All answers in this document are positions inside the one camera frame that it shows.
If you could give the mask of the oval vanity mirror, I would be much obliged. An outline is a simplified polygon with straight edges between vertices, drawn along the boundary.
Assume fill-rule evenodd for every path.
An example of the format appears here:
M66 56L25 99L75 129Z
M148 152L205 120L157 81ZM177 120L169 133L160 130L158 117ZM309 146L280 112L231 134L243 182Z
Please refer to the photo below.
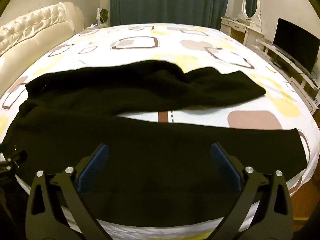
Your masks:
M242 0L239 18L247 21L261 21L260 0Z

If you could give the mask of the cream tufted headboard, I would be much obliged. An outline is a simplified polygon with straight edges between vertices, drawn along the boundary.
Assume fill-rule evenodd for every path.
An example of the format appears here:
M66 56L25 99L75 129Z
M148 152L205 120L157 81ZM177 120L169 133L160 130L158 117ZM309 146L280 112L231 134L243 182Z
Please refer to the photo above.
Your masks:
M1 26L1 95L39 58L84 26L84 15L72 2L37 9Z

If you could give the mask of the black flat screen television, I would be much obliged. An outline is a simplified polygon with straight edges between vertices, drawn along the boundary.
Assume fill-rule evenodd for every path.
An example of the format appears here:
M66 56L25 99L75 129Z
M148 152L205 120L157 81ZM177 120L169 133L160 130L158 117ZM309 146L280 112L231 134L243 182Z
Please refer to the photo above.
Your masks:
M273 44L298 64L305 74L312 73L319 52L319 38L315 35L278 18Z

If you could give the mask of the white TV stand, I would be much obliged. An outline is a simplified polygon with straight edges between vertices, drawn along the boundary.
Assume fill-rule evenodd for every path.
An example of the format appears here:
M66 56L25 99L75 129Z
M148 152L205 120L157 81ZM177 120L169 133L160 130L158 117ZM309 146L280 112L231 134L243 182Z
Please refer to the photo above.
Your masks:
M300 64L295 63L289 55L283 54L279 48L265 40L257 39L257 45L251 45L251 49L287 80L313 115L319 105L315 100L319 94L319 87L309 74L303 72Z

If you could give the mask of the patterned white bed sheet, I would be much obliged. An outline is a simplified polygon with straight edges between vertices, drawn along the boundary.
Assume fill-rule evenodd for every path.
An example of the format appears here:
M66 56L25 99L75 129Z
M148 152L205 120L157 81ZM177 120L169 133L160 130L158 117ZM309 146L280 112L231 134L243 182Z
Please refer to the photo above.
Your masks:
M40 75L82 67L164 60L184 72L214 67L240 70L263 86L264 97L227 108L201 107L164 113L131 113L130 118L246 129L297 129L307 166L287 185L295 194L312 177L319 159L319 127L294 88L268 63L226 34L204 27L153 23L84 30L33 63L1 95L1 136L27 98L25 84Z

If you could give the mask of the small desk fan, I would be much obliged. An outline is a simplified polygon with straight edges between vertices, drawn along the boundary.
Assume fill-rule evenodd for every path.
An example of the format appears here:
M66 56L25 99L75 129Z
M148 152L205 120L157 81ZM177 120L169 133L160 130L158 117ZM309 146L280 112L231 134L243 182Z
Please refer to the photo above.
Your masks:
M107 26L107 22L108 22L108 18L109 18L109 13L108 10L105 8L98 8L97 9L97 24L98 27L106 27Z

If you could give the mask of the white vanity dressing table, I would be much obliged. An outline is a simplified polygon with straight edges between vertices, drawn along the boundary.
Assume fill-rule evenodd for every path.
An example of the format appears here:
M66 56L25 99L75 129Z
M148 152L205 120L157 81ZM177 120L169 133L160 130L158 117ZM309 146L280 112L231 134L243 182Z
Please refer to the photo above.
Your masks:
M258 45L258 41L264 37L261 30L259 26L245 20L221 17L220 31L247 48Z

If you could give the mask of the black pants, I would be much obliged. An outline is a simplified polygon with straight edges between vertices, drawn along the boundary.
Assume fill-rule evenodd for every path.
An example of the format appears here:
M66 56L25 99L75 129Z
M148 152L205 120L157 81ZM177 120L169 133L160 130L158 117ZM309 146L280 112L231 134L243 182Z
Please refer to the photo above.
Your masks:
M6 157L25 151L18 176L31 184L75 166L100 144L108 147L102 170L81 191L99 220L129 226L171 227L223 217L240 186L219 172L211 154L220 143L258 172L286 180L307 167L296 129L236 129L124 118L125 112L162 112L190 106L228 106L265 90L243 72L205 67L184 73L165 61L82 68L42 75L26 86L1 145Z

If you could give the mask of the dark teal curtain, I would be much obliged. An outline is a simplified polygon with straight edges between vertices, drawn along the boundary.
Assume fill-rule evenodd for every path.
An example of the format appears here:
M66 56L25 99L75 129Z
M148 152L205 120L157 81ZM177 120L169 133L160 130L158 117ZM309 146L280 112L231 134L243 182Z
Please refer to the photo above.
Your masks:
M112 25L177 23L219 29L228 0L110 0Z

